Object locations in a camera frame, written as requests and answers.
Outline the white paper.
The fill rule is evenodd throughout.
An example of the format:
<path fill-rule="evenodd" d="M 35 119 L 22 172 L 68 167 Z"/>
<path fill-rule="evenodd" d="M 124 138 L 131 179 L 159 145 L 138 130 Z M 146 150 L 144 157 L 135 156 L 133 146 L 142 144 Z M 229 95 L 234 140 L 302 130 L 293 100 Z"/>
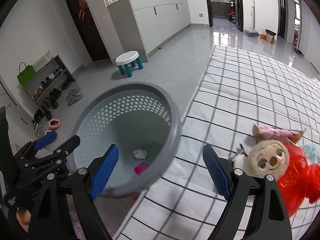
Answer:
<path fill-rule="evenodd" d="M 137 159 L 146 159 L 148 156 L 148 152 L 143 149 L 137 149 L 133 152 L 133 154 Z"/>

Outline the pink snack wrapper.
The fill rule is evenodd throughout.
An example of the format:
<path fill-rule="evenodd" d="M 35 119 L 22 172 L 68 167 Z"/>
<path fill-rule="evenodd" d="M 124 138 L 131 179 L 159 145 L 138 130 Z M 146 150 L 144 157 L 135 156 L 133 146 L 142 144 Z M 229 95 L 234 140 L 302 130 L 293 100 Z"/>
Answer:
<path fill-rule="evenodd" d="M 273 128 L 266 125 L 253 125 L 252 128 L 253 136 L 256 141 L 262 140 L 289 140 L 296 144 L 303 137 L 306 130 L 291 130 L 291 129 L 280 129 Z"/>

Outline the blue baby wipes pack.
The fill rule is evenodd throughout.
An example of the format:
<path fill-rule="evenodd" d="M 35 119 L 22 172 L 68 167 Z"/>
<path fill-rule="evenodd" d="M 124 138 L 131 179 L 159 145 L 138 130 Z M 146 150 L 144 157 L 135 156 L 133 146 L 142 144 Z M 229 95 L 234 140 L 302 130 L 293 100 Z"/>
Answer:
<path fill-rule="evenodd" d="M 315 144 L 304 145 L 302 150 L 309 164 L 320 164 L 320 153 Z"/>

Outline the small trash bin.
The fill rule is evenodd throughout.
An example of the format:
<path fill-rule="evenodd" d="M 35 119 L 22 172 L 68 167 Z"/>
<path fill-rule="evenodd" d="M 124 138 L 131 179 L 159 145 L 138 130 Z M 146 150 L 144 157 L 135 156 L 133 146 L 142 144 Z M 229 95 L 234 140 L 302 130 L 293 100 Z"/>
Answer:
<path fill-rule="evenodd" d="M 266 41 L 268 43 L 274 44 L 274 40 L 275 40 L 276 35 L 277 34 L 274 31 L 266 29 Z"/>

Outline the pink slippers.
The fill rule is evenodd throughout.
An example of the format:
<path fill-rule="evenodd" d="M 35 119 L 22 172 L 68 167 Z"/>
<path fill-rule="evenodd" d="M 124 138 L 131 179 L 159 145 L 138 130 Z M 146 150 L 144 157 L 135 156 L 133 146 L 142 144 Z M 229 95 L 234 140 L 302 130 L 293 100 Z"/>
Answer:
<path fill-rule="evenodd" d="M 59 119 L 51 119 L 48 122 L 48 129 L 45 132 L 45 135 L 48 135 L 51 132 L 55 132 L 58 137 L 57 130 L 62 126 L 62 122 Z"/>

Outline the pink comb in basket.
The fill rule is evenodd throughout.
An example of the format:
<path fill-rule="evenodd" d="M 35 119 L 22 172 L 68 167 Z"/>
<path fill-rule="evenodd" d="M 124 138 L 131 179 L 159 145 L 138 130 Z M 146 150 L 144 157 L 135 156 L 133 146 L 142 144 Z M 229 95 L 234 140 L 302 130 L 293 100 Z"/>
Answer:
<path fill-rule="evenodd" d="M 147 168 L 148 168 L 148 163 L 146 162 L 141 162 L 139 163 L 134 169 L 134 173 L 137 175 L 137 176 L 140 176 Z"/>

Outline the grey shoe rack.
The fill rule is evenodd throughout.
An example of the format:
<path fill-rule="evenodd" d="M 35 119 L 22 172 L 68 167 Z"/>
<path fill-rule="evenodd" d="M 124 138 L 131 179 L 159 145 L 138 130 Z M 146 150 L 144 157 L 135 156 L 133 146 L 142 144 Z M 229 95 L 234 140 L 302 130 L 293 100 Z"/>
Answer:
<path fill-rule="evenodd" d="M 37 108 L 42 108 L 46 98 L 50 97 L 50 92 L 61 89 L 66 81 L 74 82 L 75 78 L 61 57 L 56 55 L 36 72 L 22 90 L 32 99 Z"/>

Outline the green handbag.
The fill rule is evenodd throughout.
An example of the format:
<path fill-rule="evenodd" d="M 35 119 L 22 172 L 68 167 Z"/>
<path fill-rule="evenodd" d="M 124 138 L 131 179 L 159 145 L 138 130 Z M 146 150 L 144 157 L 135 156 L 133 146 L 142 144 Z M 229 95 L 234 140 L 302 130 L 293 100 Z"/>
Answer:
<path fill-rule="evenodd" d="M 19 74 L 17 75 L 17 79 L 23 87 L 25 87 L 36 75 L 35 69 L 33 65 L 26 65 L 24 62 L 19 64 Z"/>

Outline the grey perforated laundry basket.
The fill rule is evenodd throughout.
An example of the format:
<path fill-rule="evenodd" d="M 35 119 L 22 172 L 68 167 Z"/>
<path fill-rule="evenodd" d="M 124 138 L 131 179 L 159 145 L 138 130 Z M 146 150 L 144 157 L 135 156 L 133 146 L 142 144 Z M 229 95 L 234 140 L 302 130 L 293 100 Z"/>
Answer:
<path fill-rule="evenodd" d="M 96 97 L 80 114 L 69 134 L 78 135 L 80 145 L 67 165 L 71 173 L 89 167 L 115 144 L 119 159 L 101 195 L 127 197 L 147 189 L 166 172 L 181 130 L 178 107 L 167 91 L 146 82 L 125 83 Z M 147 158 L 135 158 L 137 149 L 146 150 Z M 133 169 L 143 161 L 149 166 L 137 176 Z"/>

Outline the white black grid mattress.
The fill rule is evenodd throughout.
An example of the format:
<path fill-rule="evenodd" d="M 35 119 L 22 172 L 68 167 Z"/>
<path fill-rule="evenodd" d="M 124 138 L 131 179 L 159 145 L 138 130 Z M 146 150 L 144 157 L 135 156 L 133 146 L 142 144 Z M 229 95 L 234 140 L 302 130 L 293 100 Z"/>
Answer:
<path fill-rule="evenodd" d="M 304 131 L 300 145 L 319 145 L 319 81 L 266 56 L 214 46 L 172 165 L 140 195 L 114 238 L 207 239 L 226 201 L 202 148 L 210 144 L 226 159 L 249 151 L 254 125 Z"/>

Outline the plush toy red dress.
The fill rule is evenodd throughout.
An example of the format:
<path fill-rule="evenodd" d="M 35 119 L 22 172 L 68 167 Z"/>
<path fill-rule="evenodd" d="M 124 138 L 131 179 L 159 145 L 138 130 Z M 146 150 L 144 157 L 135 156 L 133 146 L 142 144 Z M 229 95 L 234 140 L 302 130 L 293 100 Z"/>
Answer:
<path fill-rule="evenodd" d="M 232 158 L 232 166 L 253 177 L 272 175 L 290 217 L 305 198 L 310 204 L 319 200 L 319 164 L 309 164 L 304 151 L 295 144 L 263 140 L 248 153 L 241 147 Z"/>

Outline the white stool teal legs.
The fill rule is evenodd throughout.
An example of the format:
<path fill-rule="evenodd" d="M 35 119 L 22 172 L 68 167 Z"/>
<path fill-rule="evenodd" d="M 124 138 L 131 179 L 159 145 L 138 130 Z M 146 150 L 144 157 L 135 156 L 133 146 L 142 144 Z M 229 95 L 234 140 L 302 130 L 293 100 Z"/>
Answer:
<path fill-rule="evenodd" d="M 138 65 L 139 69 L 143 69 L 142 62 L 137 51 L 128 51 L 121 54 L 116 58 L 116 65 L 119 68 L 121 75 L 127 75 L 127 77 L 132 77 L 132 72 L 130 69 L 135 68 Z"/>

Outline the dark brown entrance door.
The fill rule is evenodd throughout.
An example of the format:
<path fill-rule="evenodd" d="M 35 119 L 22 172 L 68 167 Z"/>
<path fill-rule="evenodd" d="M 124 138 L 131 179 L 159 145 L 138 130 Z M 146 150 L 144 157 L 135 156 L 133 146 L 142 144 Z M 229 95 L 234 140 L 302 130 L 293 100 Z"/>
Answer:
<path fill-rule="evenodd" d="M 109 59 L 86 0 L 66 0 L 79 35 L 93 61 Z"/>

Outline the blue dustpan with broom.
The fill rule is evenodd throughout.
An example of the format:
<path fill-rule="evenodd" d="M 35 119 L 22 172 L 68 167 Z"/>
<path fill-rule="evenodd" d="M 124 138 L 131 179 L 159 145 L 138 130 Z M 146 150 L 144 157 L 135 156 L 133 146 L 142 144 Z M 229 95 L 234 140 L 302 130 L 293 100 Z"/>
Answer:
<path fill-rule="evenodd" d="M 255 29 L 255 0 L 253 0 L 253 5 L 252 5 L 252 29 L 250 31 L 246 32 L 246 35 L 248 37 L 253 37 L 253 38 L 258 38 L 260 35 Z"/>

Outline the white grey sideboard cabinet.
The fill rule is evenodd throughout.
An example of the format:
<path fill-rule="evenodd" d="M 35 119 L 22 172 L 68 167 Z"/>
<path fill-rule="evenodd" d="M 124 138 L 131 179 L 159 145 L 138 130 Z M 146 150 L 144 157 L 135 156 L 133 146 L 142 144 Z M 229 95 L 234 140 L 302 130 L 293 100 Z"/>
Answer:
<path fill-rule="evenodd" d="M 107 9 L 123 50 L 142 62 L 191 24 L 187 0 L 118 0 Z"/>

